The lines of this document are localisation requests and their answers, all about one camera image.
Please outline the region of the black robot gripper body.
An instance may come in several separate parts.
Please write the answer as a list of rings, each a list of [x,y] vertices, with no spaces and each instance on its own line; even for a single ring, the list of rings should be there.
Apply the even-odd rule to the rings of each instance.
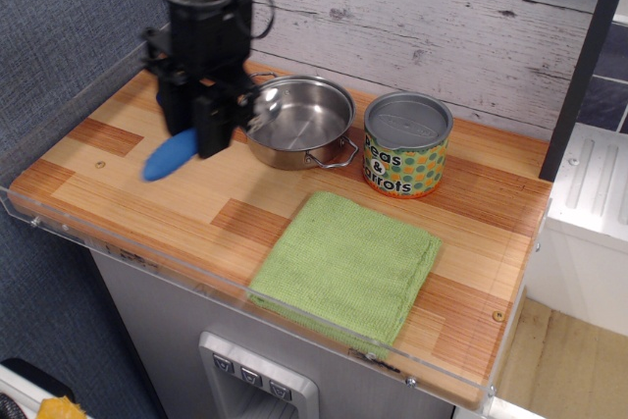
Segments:
[[[165,0],[170,14],[163,30],[148,28],[146,69],[175,84],[205,79],[224,86],[234,95],[244,93],[250,80],[243,63],[252,40],[252,0]]]

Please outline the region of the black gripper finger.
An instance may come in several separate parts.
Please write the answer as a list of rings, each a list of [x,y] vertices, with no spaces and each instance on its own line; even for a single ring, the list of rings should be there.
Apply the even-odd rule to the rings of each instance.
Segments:
[[[240,107],[233,96],[209,93],[193,101],[197,154],[207,159],[227,149],[240,124]]]
[[[160,106],[170,135],[195,128],[194,103],[200,93],[199,82],[160,81]]]

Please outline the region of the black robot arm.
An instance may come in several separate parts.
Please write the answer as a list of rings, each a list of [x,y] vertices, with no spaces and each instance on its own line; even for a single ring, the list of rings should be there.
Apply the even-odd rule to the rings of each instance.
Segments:
[[[158,80],[158,103],[172,135],[192,130],[196,152],[227,148],[236,128],[258,130],[279,109],[260,99],[244,69],[250,55],[253,0],[165,0],[169,26],[148,28],[146,69]]]

